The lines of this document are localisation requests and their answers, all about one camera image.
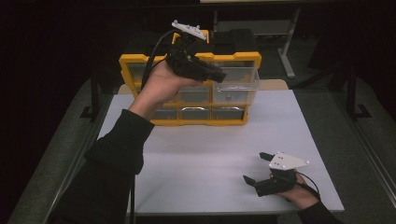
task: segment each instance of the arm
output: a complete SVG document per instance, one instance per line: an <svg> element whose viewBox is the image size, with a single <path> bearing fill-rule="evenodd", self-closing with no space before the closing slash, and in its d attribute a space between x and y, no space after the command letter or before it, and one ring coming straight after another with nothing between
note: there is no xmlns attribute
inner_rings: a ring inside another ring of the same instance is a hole
<svg viewBox="0 0 396 224"><path fill-rule="evenodd" d="M299 174L297 175L297 182L306 184L303 177ZM326 206L319 201L314 195L312 195L306 189L295 185L293 189L286 192L278 193L277 195L289 200L294 203L301 211L298 215L300 220L304 224L336 224L342 223L337 220L334 215L326 208Z"/></svg>
<svg viewBox="0 0 396 224"><path fill-rule="evenodd" d="M154 127L151 116L181 87L200 84L175 76L166 62L159 63L113 129L87 151L87 161L51 212L49 223L124 223L132 177L143 167L143 145Z"/></svg>

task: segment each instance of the white tabletop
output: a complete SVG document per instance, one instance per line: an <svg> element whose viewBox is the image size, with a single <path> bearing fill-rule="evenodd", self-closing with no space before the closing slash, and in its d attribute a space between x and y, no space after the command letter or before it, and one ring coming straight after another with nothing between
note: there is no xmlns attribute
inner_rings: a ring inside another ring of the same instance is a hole
<svg viewBox="0 0 396 224"><path fill-rule="evenodd" d="M133 100L115 95L99 137L108 133ZM258 197L243 175L269 178L260 152L278 151L309 160L299 169L311 177L323 203L343 211L338 194L292 91L258 91L244 126L186 125L154 128L145 164L136 177L138 215L280 214L297 209L275 195Z"/></svg>

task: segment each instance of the yellow plastic organizer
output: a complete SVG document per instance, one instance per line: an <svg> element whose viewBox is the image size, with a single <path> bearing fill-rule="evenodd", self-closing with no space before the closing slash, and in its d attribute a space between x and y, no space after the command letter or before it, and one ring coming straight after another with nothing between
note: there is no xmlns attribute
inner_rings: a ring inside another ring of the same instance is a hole
<svg viewBox="0 0 396 224"><path fill-rule="evenodd" d="M182 88L151 120L156 125L243 125L248 122L248 108L260 87L257 69L262 62L258 51L216 55L199 52L200 60L223 69L227 77L223 82L205 81L202 86ZM154 62L164 56L156 56ZM149 56L124 53L120 56L121 74L134 97L140 92L142 77Z"/></svg>

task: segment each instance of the black cable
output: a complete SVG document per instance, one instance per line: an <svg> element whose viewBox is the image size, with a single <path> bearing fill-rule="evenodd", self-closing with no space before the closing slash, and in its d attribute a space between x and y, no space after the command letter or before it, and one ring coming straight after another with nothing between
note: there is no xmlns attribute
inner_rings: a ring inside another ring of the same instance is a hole
<svg viewBox="0 0 396 224"><path fill-rule="evenodd" d="M298 185L298 186L300 186L300 187L303 188L303 189L308 190L308 191L309 191L312 195L314 195L319 201L321 201L321 199L320 199L320 194L319 194L317 191L315 191L314 189L312 189L311 187L309 187L308 185L302 184L302 183L298 183L298 182L296 182L295 184Z"/></svg>
<svg viewBox="0 0 396 224"><path fill-rule="evenodd" d="M307 175L305 175L305 174L302 174L302 173L300 173L300 172L296 172L296 173L299 174L299 175L303 175L303 176L305 176L306 178L308 178L308 179L312 182L312 184L315 185L315 188L317 189L317 193L319 194L319 188L318 188L317 184L315 184L315 182L314 182L311 178L309 178L309 176L307 176Z"/></svg>
<svg viewBox="0 0 396 224"><path fill-rule="evenodd" d="M162 62L162 61L165 61L167 58L170 58L171 56L166 56L164 59L161 59L161 60L159 60L158 62L156 62L154 65L152 65L151 66L151 70L155 67L155 66L157 66L157 64L159 64L160 62Z"/></svg>
<svg viewBox="0 0 396 224"><path fill-rule="evenodd" d="M135 181L136 181L136 175L133 175L132 177L132 183L131 183L131 195L130 195L130 203L131 203L131 210L129 212L129 223L134 224L134 189L135 189Z"/></svg>
<svg viewBox="0 0 396 224"><path fill-rule="evenodd" d="M154 58L155 58L155 53L157 52L158 47L161 45L161 43L163 42L163 40L171 35L177 33L179 34L180 31L179 30L171 30L166 32L165 34L163 34L160 39L157 41L157 44L155 45L154 49L152 50L149 58L148 58L148 62L146 63L146 67L145 67L145 72L143 73L143 77L142 77L142 85L140 87L140 91L143 90L143 88L145 87L147 81L149 80L149 74L152 70L152 63L154 62Z"/></svg>

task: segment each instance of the human hand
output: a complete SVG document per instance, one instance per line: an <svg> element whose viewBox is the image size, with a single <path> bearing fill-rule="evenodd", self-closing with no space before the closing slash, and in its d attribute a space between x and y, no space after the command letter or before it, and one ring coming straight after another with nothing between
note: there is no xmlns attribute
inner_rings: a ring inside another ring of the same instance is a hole
<svg viewBox="0 0 396 224"><path fill-rule="evenodd" d="M305 180L300 174L296 173L296 176L298 183L306 185ZM305 209L319 202L319 200L311 192L298 185L294 185L292 189L277 193L276 195L294 203L294 205L296 205L299 209Z"/></svg>
<svg viewBox="0 0 396 224"><path fill-rule="evenodd" d="M202 83L203 81L175 75L166 61L162 61L152 69L145 87L134 99L129 110L145 119L151 119L155 110L172 99L180 88Z"/></svg>

